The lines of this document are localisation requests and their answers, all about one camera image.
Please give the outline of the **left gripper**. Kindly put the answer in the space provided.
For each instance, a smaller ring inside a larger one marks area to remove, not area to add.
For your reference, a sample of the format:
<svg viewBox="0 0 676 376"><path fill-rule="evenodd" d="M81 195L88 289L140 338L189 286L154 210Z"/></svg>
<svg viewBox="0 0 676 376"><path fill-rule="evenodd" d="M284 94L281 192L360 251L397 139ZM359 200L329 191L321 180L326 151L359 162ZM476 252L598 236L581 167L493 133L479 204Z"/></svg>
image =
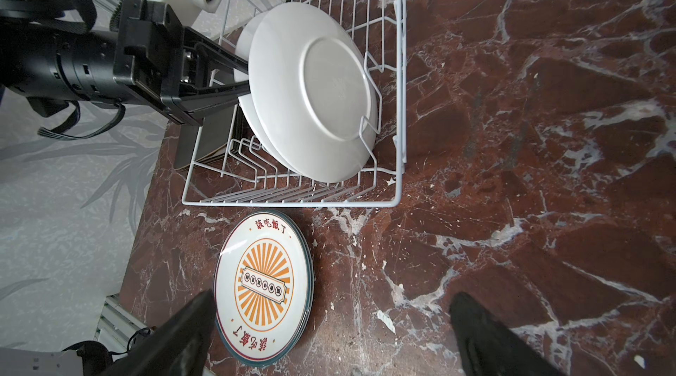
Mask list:
<svg viewBox="0 0 676 376"><path fill-rule="evenodd" d="M249 81L197 87L198 58L209 71L248 74L248 61L181 24L165 3L122 0L114 55L114 81L126 91L124 103L145 105L181 125L202 125L202 117L239 103L251 94Z"/></svg>

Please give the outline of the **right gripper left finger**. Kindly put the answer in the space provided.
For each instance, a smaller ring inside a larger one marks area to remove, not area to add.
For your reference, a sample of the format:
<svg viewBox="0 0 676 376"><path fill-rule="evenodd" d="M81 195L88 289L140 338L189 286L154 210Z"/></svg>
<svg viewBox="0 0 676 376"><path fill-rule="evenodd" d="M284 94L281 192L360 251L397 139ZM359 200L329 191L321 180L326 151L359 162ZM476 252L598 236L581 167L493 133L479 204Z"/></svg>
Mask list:
<svg viewBox="0 0 676 376"><path fill-rule="evenodd" d="M105 375L201 375L215 327L216 300L207 290L190 300Z"/></svg>

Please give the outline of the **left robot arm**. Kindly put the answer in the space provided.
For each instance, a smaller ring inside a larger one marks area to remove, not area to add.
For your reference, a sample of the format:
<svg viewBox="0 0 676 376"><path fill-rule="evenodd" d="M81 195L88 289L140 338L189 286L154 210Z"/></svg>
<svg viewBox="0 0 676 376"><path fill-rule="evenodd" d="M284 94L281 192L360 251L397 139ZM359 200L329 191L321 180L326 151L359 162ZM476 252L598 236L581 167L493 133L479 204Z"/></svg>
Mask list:
<svg viewBox="0 0 676 376"><path fill-rule="evenodd" d="M1 0L1 85L42 117L72 108L68 138L84 102L115 111L154 109L176 124L199 125L250 93L246 81L213 85L215 71L248 72L248 62L193 29L221 0L121 0L106 31L93 0Z"/></svg>

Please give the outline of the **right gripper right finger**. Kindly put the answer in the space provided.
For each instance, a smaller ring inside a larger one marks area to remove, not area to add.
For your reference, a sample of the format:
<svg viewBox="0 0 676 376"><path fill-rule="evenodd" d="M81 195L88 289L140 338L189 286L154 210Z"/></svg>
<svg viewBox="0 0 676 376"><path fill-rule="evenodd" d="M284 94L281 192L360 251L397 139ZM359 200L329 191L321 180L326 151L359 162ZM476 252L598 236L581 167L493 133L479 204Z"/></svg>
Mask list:
<svg viewBox="0 0 676 376"><path fill-rule="evenodd" d="M467 375L560 375L468 293L454 295L452 329Z"/></svg>

